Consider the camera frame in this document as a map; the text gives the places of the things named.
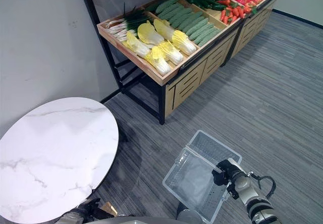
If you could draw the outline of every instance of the wooden crate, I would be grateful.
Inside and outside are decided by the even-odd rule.
[[[238,29],[210,49],[187,72],[166,86],[165,117],[178,107],[224,62]]]
[[[147,3],[145,5],[143,5],[141,8],[146,8],[149,5],[157,2],[159,0],[155,0],[152,1],[150,3]],[[174,76],[177,75],[178,70],[188,61],[191,60],[191,58],[195,57],[197,54],[199,54],[202,49],[204,49],[208,44],[210,44],[212,41],[214,41],[216,38],[218,38],[219,36],[221,36],[223,33],[226,32],[226,30],[229,28],[229,26],[225,25],[224,23],[222,23],[219,19],[215,18],[213,15],[210,15],[208,12],[202,10],[201,8],[197,7],[196,5],[190,4],[188,3],[186,0],[179,0],[179,3],[183,4],[184,7],[186,8],[192,8],[192,10],[194,12],[198,12],[198,11],[202,11],[203,15],[207,18],[209,18],[209,22],[213,23],[216,27],[218,27],[219,29],[221,29],[221,32],[219,34],[217,34],[214,38],[212,38],[208,43],[206,43],[204,46],[197,47],[197,50],[191,54],[190,56],[188,55],[184,55],[184,60],[178,64],[178,65],[173,65],[172,63],[168,62],[170,67],[171,67],[171,71],[169,73],[167,73],[166,75],[162,76],[160,75],[157,70],[146,60],[140,58],[139,56],[137,56],[133,51],[129,50],[128,48],[126,48],[120,41],[118,41],[116,38],[114,38],[111,34],[109,34],[106,30],[105,25],[113,20],[117,20],[122,18],[123,16],[118,16],[115,17],[113,19],[109,19],[106,21],[103,21],[101,23],[99,23],[97,25],[99,33],[102,37],[104,37],[107,41],[109,41],[116,49],[118,49],[120,52],[122,52],[128,59],[130,59],[135,65],[137,65],[143,72],[145,72],[149,77],[151,77],[156,83],[158,83],[159,85],[165,85],[171,78],[173,78]],[[157,15],[154,15],[151,12],[147,12],[147,15],[153,20],[154,18],[158,18]]]
[[[234,57],[265,26],[275,2],[276,0],[273,0],[255,16],[246,20],[231,57]]]

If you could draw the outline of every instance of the green cucumber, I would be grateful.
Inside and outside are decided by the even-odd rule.
[[[177,7],[176,9],[172,10],[171,12],[168,12],[167,14],[163,15],[163,16],[159,16],[158,17],[162,20],[169,20],[171,17],[173,17],[174,15],[176,15],[177,13],[179,13],[181,10],[183,10],[184,6],[180,6]]]
[[[190,36],[193,34],[196,30],[200,29],[202,26],[206,25],[208,22],[208,18],[204,18],[202,21],[197,23],[195,26],[191,27],[187,32],[186,35]]]
[[[210,29],[207,29],[205,31],[203,31],[195,40],[194,40],[194,43],[195,44],[199,44],[207,35],[209,35],[210,33],[212,32],[215,32],[216,29],[215,28],[210,28]]]
[[[195,19],[200,17],[202,14],[203,14],[202,11],[199,11],[197,13],[192,13],[189,18],[187,18],[179,25],[178,29],[183,30],[186,26],[188,26],[191,22],[193,22]]]
[[[178,18],[176,21],[172,23],[173,28],[177,28],[184,20],[186,20],[188,17],[190,17],[190,14],[186,14]]]
[[[202,26],[200,29],[196,30],[193,34],[189,36],[190,40],[195,40],[201,33],[203,33],[205,30],[214,28],[214,25],[211,23],[208,23],[204,26]]]
[[[170,5],[176,3],[178,0],[168,0],[165,1],[164,3],[160,4],[157,8],[156,8],[156,13],[159,14],[161,13],[164,9],[166,9],[167,7],[169,7]]]
[[[176,15],[174,15],[170,20],[169,23],[173,24],[178,18],[183,17],[184,15],[190,13],[192,11],[191,8],[185,8],[183,9],[180,13],[177,13]]]
[[[204,20],[205,17],[204,16],[200,16],[198,17],[197,19],[195,19],[194,21],[192,21],[188,26],[186,26],[184,29],[183,29],[183,32],[186,34],[186,32],[191,29],[192,27],[194,27],[197,23],[199,23],[200,21]]]
[[[214,32],[211,32],[209,35],[206,35],[205,38],[198,44],[198,46],[203,46],[208,41],[210,41],[213,37],[215,37],[221,30],[216,30]]]
[[[172,10],[178,8],[180,5],[181,5],[180,3],[172,4],[171,6],[167,7],[166,9],[164,9],[161,13],[159,13],[158,16],[164,16],[167,13],[171,12]]]

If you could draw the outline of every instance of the floor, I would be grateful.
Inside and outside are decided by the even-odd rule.
[[[174,218],[178,200],[162,180],[199,129],[233,148],[242,167],[277,182],[283,223],[323,220],[323,30],[272,13],[265,28],[206,80],[161,126],[127,96],[107,107],[128,137],[93,194],[119,214]],[[270,188],[264,184],[264,191]],[[0,219],[0,223],[11,223]],[[216,224],[250,223],[229,198]]]

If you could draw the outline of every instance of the white marble tabletop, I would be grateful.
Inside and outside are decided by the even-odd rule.
[[[0,215],[40,223],[76,207],[109,171],[118,137],[112,113],[92,99],[32,110],[0,140]]]

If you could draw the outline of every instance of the artificial vegetable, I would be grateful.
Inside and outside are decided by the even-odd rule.
[[[180,3],[174,3],[172,4],[171,6],[167,7],[166,9],[164,9],[161,13],[158,14],[158,16],[164,16],[166,15],[167,13],[177,9],[178,7],[180,7],[181,4]]]
[[[222,12],[221,12],[221,17],[220,17],[220,21],[223,21],[223,18],[224,18],[224,16],[226,15],[226,11],[225,10],[223,10]]]
[[[143,13],[143,10],[133,10],[122,19],[108,22],[106,30],[112,34],[117,40],[127,40],[127,32],[131,31],[137,34],[137,28],[140,24],[144,23],[148,17]]]
[[[183,55],[169,41],[164,41],[158,45],[164,53],[165,59],[178,65],[183,60]]]
[[[154,19],[153,25],[156,31],[166,40],[172,40],[174,29],[169,26],[169,22],[164,20],[160,21],[158,19]]]
[[[150,53],[150,49],[130,31],[127,32],[127,40],[123,42],[123,45],[142,58],[145,58]]]
[[[161,13],[164,9],[166,9],[167,7],[169,7],[170,5],[176,3],[178,0],[168,0],[165,1],[164,3],[160,4],[157,8],[156,8],[156,13],[159,14]]]
[[[173,27],[173,28],[178,28],[178,27],[179,27],[179,25],[180,25],[183,21],[185,21],[187,18],[189,18],[191,15],[192,15],[192,13],[188,13],[188,14],[185,14],[185,15],[183,15],[183,16],[181,16],[181,17],[179,17],[176,21],[174,21],[174,22],[172,23],[172,27]]]
[[[165,14],[163,16],[158,15],[158,17],[161,18],[162,20],[169,20],[171,17],[173,17],[177,13],[180,13],[183,10],[183,8],[184,8],[184,6],[181,5],[181,6],[177,7],[176,9],[172,10],[171,12],[168,12],[167,14]]]
[[[180,29],[181,31],[188,26],[190,23],[192,23],[195,19],[197,19],[198,17],[200,17],[203,14],[202,11],[199,11],[197,13],[192,13],[192,15],[190,15],[186,20],[184,20],[178,27],[178,29]]]
[[[194,21],[192,21],[190,24],[188,24],[182,31],[184,33],[186,33],[189,29],[191,29],[193,26],[195,26],[197,23],[199,23],[200,21],[202,21],[204,19],[205,19],[205,17],[203,17],[203,16],[196,18]]]
[[[208,18],[204,18],[202,21],[200,21],[199,23],[197,23],[195,26],[191,27],[187,32],[186,35],[190,36],[191,34],[193,34],[193,32],[195,32],[196,30],[198,30],[200,27],[206,25],[208,22]]]
[[[164,38],[155,31],[154,26],[149,21],[138,27],[138,37],[147,44],[159,45],[164,41]]]
[[[214,28],[214,25],[211,23],[208,23],[204,26],[202,26],[201,28],[197,29],[194,33],[192,33],[188,38],[190,40],[195,40],[201,33],[203,33],[205,30],[210,29],[210,28]]]
[[[204,37],[204,39],[198,44],[198,46],[203,46],[204,44],[206,44],[208,41],[210,41],[213,37],[215,37],[218,33],[220,32],[220,30],[215,30],[211,33],[209,33],[208,35],[206,35]]]
[[[213,28],[210,28],[210,29],[207,29],[205,31],[203,31],[195,40],[194,40],[194,43],[195,44],[199,44],[204,38],[206,35],[212,33],[216,31],[216,29],[213,27]]]
[[[170,18],[169,23],[173,24],[178,18],[181,18],[183,15],[186,15],[186,14],[190,13],[191,11],[192,11],[191,8],[185,8],[185,9],[181,10],[179,13],[177,13],[172,18]]]
[[[172,42],[175,47],[177,47],[186,55],[191,55],[196,51],[195,45],[188,39],[188,36],[181,31],[176,30],[174,32]]]
[[[151,49],[151,52],[145,56],[145,59],[154,66],[162,76],[164,76],[171,71],[171,67],[165,61],[164,57],[162,49],[158,46],[154,46]]]

